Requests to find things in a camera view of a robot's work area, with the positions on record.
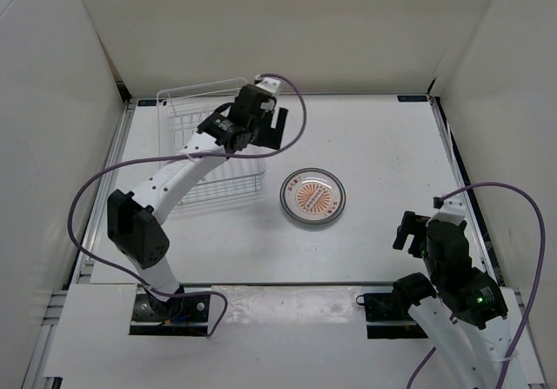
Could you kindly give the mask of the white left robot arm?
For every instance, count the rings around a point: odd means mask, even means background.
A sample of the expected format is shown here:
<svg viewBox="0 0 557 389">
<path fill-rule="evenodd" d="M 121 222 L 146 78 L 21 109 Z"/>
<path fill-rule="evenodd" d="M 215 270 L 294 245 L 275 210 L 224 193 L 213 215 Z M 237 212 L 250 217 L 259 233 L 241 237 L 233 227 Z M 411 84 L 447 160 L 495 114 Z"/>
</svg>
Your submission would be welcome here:
<svg viewBox="0 0 557 389">
<path fill-rule="evenodd" d="M 264 77 L 243 86 L 233 101 L 221 104 L 192 134 L 179 159 L 163 165 L 141 185 L 115 190 L 107 202 L 108 237 L 131 261 L 138 276 L 151 285 L 151 309 L 162 319 L 183 310 L 183 286 L 166 258 L 170 240 L 163 223 L 178 201 L 228 155 L 252 144 L 279 149 L 287 111 L 277 108 L 281 83 Z"/>
</svg>

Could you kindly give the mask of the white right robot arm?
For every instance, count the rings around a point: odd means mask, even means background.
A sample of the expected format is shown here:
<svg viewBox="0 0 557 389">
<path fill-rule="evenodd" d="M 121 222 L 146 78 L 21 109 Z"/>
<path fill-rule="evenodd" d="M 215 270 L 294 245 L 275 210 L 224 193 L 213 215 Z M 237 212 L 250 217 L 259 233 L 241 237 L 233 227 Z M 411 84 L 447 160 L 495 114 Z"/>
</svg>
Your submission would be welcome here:
<svg viewBox="0 0 557 389">
<path fill-rule="evenodd" d="M 461 215 L 404 213 L 393 248 L 409 245 L 427 273 L 394 282 L 392 311 L 426 333 L 457 387 L 526 388 L 521 364 L 508 351 L 512 337 L 502 290 L 473 266 L 465 229 Z"/>
</svg>

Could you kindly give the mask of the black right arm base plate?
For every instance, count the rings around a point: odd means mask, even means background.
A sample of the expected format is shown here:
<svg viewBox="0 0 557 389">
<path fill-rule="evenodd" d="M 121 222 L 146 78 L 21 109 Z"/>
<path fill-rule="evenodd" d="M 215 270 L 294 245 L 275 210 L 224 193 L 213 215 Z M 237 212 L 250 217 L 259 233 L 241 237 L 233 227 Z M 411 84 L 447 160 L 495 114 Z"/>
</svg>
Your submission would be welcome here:
<svg viewBox="0 0 557 389">
<path fill-rule="evenodd" d="M 356 297 L 366 317 L 368 339 L 426 339 L 426 333 L 409 316 L 393 305 L 390 293 L 363 293 Z"/>
</svg>

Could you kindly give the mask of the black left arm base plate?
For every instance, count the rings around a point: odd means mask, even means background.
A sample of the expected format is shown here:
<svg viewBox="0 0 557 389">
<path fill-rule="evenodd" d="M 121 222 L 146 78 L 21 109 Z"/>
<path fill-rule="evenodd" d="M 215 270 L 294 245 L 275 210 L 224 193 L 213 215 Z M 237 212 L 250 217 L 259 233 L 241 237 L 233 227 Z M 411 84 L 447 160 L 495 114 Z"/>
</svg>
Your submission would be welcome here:
<svg viewBox="0 0 557 389">
<path fill-rule="evenodd" d="M 129 334 L 134 336 L 203 337 L 208 333 L 211 296 L 169 299 L 160 304 L 148 293 L 137 292 L 131 312 Z"/>
</svg>

